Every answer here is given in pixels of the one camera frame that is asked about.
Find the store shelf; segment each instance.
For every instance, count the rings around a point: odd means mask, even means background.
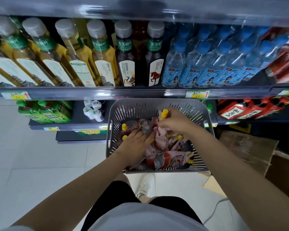
[[[264,73],[258,73],[249,81],[235,86],[189,88],[165,88],[161,84],[145,87],[18,87],[0,88],[2,91],[26,91],[32,100],[114,100],[118,98],[185,98],[187,90],[210,90],[209,99],[262,98],[268,96],[272,84]]]
[[[216,115],[218,125],[225,125],[227,122],[246,122],[246,123],[289,123],[289,105],[286,105],[285,108],[279,112],[273,113],[269,116],[260,119],[231,119],[228,120],[224,117]]]
[[[0,0],[0,14],[289,26],[289,0]]]
[[[106,143],[107,134],[80,135],[75,131],[58,131],[56,140],[59,144],[66,143]]]
[[[105,101],[104,103],[104,120],[97,122],[96,120],[90,120],[83,113],[84,104],[83,101],[75,101],[73,108],[73,117],[70,122],[67,123],[50,123],[41,124],[36,121],[30,120],[29,127],[31,130],[44,130],[47,127],[58,127],[60,131],[78,131],[83,129],[98,129],[107,130],[109,111],[114,103],[113,100]]]

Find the gray plastic basket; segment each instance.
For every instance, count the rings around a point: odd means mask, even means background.
[[[204,122],[209,125],[209,131],[214,135],[212,122],[210,119],[209,112],[206,106],[195,99],[138,99],[138,98],[125,98],[116,101],[111,109],[108,120],[108,131],[107,131],[107,148],[106,157],[109,157],[115,150],[116,147],[113,143],[118,139],[116,138],[119,131],[121,131],[121,125],[129,120],[148,119],[158,116],[158,111],[174,107],[183,112],[190,120],[195,122],[204,128]],[[147,171],[153,172],[195,172],[195,171],[208,171],[207,166],[204,164],[200,156],[198,155],[193,144],[188,141],[185,145],[188,146],[188,150],[193,152],[193,164],[187,169],[157,169],[157,170],[125,170],[125,173],[141,173]]]

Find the yellow plastic cap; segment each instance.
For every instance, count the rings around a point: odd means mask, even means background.
[[[161,119],[165,119],[168,115],[168,109],[164,109],[161,113]]]
[[[122,130],[126,131],[127,130],[127,125],[126,124],[122,124]]]

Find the white bottle cap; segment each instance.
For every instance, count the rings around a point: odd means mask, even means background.
[[[102,104],[98,100],[92,101],[92,108],[93,109],[100,109],[102,107]]]
[[[92,100],[84,100],[83,102],[86,107],[92,107]]]
[[[39,18],[28,18],[23,21],[22,26],[33,37],[42,36],[47,32],[45,24]]]
[[[132,33],[131,23],[129,21],[118,21],[115,23],[116,35],[122,39],[129,38]]]
[[[105,24],[101,20],[90,20],[87,23],[89,35],[92,38],[101,38],[106,34]]]
[[[149,22],[148,35],[152,38],[162,37],[164,34],[164,27],[163,22]]]
[[[0,35],[9,36],[15,33],[16,26],[8,16],[0,16]]]
[[[90,107],[85,107],[83,109],[83,113],[91,120],[95,118],[95,114],[93,113],[93,109]]]
[[[65,38],[73,37],[77,34],[75,23],[70,18],[60,19],[55,23],[55,27],[60,36]]]
[[[101,122],[102,120],[104,120],[104,116],[102,115],[102,112],[100,110],[93,109],[93,113],[93,116],[97,122]]]

